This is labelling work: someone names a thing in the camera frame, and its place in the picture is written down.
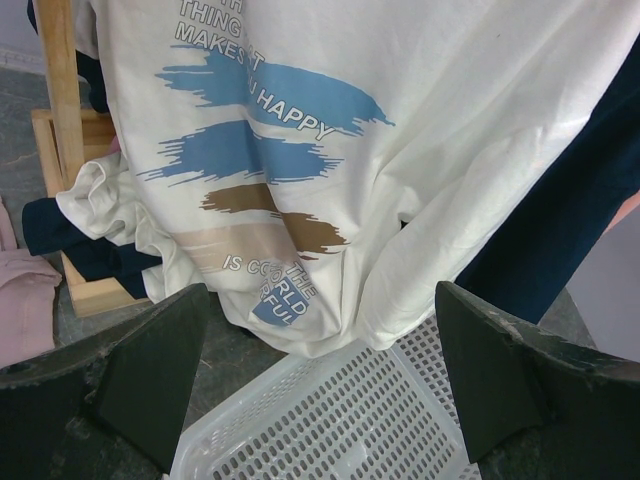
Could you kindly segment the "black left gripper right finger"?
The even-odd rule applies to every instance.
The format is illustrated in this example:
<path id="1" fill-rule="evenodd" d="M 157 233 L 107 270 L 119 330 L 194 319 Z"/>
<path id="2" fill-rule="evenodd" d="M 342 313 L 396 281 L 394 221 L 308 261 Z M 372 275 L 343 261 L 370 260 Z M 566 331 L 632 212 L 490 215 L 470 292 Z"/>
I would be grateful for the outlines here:
<path id="1" fill-rule="evenodd" d="M 468 458 L 485 479 L 636 479 L 639 365 L 440 282 L 436 319 Z"/>

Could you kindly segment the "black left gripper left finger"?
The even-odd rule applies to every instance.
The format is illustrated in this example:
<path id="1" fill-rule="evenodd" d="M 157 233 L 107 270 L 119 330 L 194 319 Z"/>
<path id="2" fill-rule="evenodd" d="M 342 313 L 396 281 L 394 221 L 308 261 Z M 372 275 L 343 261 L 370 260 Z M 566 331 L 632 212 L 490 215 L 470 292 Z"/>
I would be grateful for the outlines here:
<path id="1" fill-rule="evenodd" d="M 1 371 L 4 479 L 170 472 L 210 317 L 192 285 L 92 336 Z"/>

